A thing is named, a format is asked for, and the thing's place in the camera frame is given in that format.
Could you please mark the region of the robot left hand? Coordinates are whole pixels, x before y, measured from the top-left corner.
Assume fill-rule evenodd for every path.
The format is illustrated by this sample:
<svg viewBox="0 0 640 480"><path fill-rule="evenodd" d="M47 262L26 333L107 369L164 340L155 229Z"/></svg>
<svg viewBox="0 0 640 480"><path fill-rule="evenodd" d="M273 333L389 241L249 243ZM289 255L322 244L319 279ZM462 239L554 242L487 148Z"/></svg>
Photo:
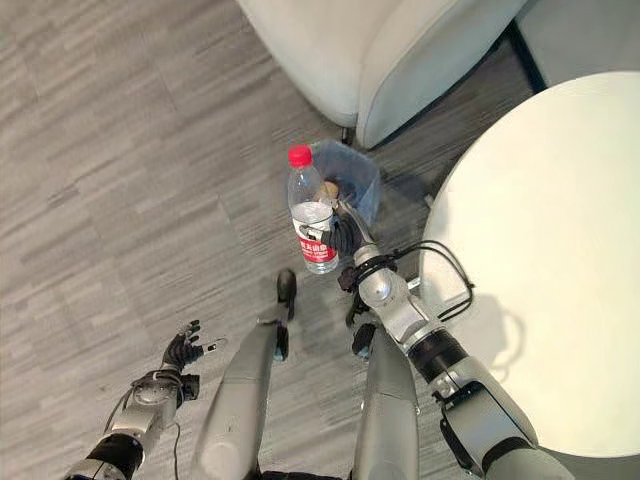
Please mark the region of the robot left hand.
<svg viewBox="0 0 640 480"><path fill-rule="evenodd" d="M192 320L179 328L162 355L161 370L181 373L184 368L202 357L217 352L227 344L225 337L219 337L201 344L199 332L201 322Z"/></svg>

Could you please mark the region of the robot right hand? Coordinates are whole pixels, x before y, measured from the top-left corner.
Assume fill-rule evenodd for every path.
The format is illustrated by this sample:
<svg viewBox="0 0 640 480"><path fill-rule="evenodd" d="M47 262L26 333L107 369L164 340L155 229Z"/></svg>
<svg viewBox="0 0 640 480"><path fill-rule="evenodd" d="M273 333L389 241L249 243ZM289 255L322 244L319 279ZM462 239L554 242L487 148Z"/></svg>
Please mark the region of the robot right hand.
<svg viewBox="0 0 640 480"><path fill-rule="evenodd" d="M366 221L349 202L337 199L333 204L334 215L328 230L310 224L300 225L299 232L305 239L320 242L347 256L353 256L360 248L375 243Z"/></svg>

